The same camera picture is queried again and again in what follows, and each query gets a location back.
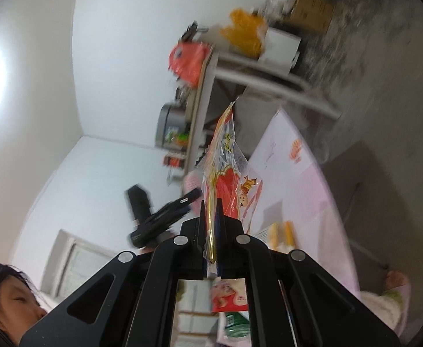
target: pink tablecloth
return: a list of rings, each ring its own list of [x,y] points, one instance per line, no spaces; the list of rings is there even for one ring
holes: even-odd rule
[[[289,116],[278,111],[249,161],[263,179],[250,234],[292,221],[298,248],[356,297],[359,285],[337,207],[316,160]]]

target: cardboard box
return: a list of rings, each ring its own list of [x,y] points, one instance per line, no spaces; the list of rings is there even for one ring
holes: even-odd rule
[[[334,13],[330,0],[296,0],[290,15],[283,22],[309,31],[325,34]]]

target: white wall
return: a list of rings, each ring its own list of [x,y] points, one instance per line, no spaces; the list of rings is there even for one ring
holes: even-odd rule
[[[227,24],[264,0],[76,0],[73,70],[85,134],[152,147],[174,98],[168,56],[194,20]]]
[[[124,192],[141,184],[156,211],[180,196],[166,186],[160,150],[82,137],[60,165],[31,211],[12,264],[39,285],[59,229],[115,252],[131,249],[134,230]]]
[[[0,0],[0,261],[27,211],[82,135],[73,83],[75,0]]]

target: window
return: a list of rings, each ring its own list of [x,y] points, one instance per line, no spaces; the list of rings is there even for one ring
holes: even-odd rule
[[[59,303],[115,256],[115,252],[60,230],[44,270],[41,291]]]

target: red bag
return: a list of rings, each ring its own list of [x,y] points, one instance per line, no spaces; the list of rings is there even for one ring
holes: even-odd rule
[[[211,289],[212,312],[248,311],[245,279],[220,279],[213,281]]]
[[[170,53],[169,69],[192,87],[197,87],[202,65],[209,53],[210,48],[205,43],[179,42]]]

